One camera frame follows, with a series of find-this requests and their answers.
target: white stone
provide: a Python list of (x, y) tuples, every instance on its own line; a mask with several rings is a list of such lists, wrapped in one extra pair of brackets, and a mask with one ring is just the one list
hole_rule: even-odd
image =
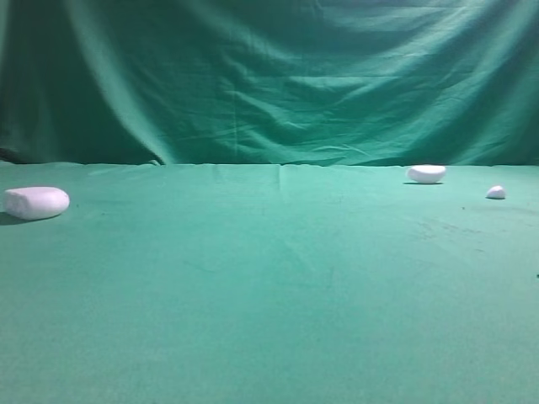
[(489, 199), (505, 199), (505, 189), (496, 185), (487, 192), (487, 198)]
[(413, 166), (408, 170), (407, 175), (417, 183), (438, 183), (446, 175), (446, 168), (429, 164)]
[(58, 188), (29, 187), (4, 192), (6, 213), (25, 221), (38, 221), (58, 216), (69, 206), (69, 196)]

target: small white stone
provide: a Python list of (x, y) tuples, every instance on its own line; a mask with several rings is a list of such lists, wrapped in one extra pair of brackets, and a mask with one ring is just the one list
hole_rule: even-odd
[(505, 199), (505, 189), (496, 185), (487, 192), (487, 198), (489, 199)]
[(408, 170), (407, 175), (417, 183), (437, 183), (446, 175), (446, 168), (429, 164), (413, 166)]
[(69, 206), (69, 196), (58, 188), (29, 187), (4, 192), (6, 213), (25, 221), (38, 221), (58, 216)]

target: green backdrop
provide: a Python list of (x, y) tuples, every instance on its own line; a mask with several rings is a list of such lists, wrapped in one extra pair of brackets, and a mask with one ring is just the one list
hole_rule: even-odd
[(537, 0), (0, 0), (15, 162), (539, 162)]

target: white rock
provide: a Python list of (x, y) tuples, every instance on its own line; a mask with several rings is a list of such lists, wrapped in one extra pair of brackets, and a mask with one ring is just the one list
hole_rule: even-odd
[(487, 192), (487, 198), (489, 199), (505, 199), (505, 189), (496, 185)]
[(69, 206), (69, 196), (58, 188), (29, 187), (4, 192), (6, 213), (25, 221), (58, 216)]
[(446, 168), (429, 164), (413, 166), (408, 170), (407, 175), (417, 183), (437, 183), (446, 175)]

